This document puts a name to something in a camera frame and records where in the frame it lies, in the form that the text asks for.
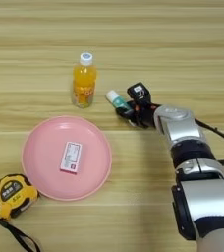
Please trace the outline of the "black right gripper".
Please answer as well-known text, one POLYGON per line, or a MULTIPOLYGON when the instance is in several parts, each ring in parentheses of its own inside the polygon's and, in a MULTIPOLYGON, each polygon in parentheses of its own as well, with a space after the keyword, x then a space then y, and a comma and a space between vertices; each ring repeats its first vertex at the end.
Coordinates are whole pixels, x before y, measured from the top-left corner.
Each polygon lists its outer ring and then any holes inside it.
POLYGON ((134 126, 141 128, 155 127, 154 112, 159 107, 159 104, 152 103, 147 106, 139 106, 131 103, 130 107, 132 109, 118 107, 116 113, 134 126))

